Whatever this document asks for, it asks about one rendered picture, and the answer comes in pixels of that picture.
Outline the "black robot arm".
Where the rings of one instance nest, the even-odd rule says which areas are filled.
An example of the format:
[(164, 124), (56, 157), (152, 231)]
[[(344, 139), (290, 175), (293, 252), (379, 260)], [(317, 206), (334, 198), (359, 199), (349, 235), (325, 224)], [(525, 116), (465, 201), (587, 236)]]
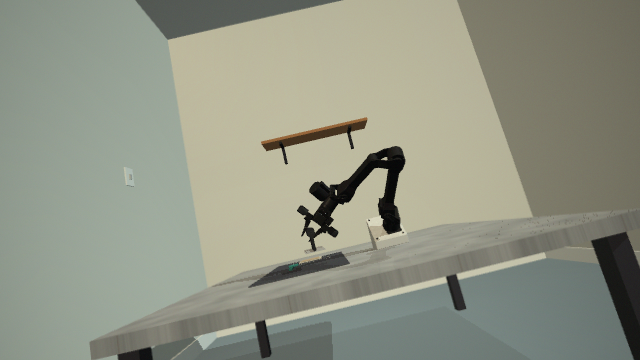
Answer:
[[(387, 160), (381, 160), (387, 157)], [(374, 168), (388, 169), (385, 193), (383, 198), (379, 198), (378, 209), (379, 215), (383, 220), (383, 228), (387, 234), (402, 231), (400, 227), (400, 216), (398, 207), (394, 205), (396, 188), (399, 173), (405, 165), (405, 157), (403, 150), (399, 146), (382, 149), (376, 153), (371, 153), (359, 168), (348, 179), (341, 184), (330, 185), (330, 188), (323, 182), (315, 182), (309, 189), (309, 192), (319, 201), (331, 208), (333, 211), (338, 204), (344, 205), (351, 201), (357, 187), (365, 180), (365, 178), (374, 170)], [(335, 194), (337, 190), (337, 195)], [(322, 226), (333, 222), (331, 214), (324, 213), (325, 209), (321, 208), (314, 215), (314, 220), (318, 221)]]

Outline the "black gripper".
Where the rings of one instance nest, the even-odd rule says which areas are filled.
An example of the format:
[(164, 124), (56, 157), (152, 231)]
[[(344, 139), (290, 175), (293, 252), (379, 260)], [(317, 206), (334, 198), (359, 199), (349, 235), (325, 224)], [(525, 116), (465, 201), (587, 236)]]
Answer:
[[(333, 212), (333, 210), (331, 208), (329, 208), (328, 206), (326, 206), (323, 203), (320, 205), (320, 207), (317, 209), (317, 211), (319, 211), (321, 208), (325, 209), (323, 212), (326, 213), (326, 214), (328, 214), (328, 213), (332, 214), (332, 212)], [(321, 228), (319, 228), (316, 231), (315, 236), (313, 238), (315, 238), (316, 236), (318, 236), (321, 233), (326, 233), (326, 231), (332, 237), (336, 238), (336, 236), (338, 235), (338, 231), (335, 228), (333, 228), (332, 226), (329, 227), (327, 225), (323, 225), (322, 226), (318, 221), (314, 220), (314, 215), (316, 214), (317, 211), (315, 212), (314, 215), (310, 214), (308, 211), (309, 210), (307, 208), (305, 208), (304, 206), (302, 206), (302, 205), (297, 209), (297, 212), (299, 212), (302, 215), (306, 215), (306, 217), (304, 218), (306, 220), (305, 221), (305, 226), (304, 226), (304, 229), (303, 229), (301, 237), (304, 235), (305, 231), (307, 230), (307, 228), (308, 228), (308, 226), (309, 226), (309, 224), (311, 222), (310, 220), (313, 220), (315, 223), (317, 223), (318, 225), (321, 226)]]

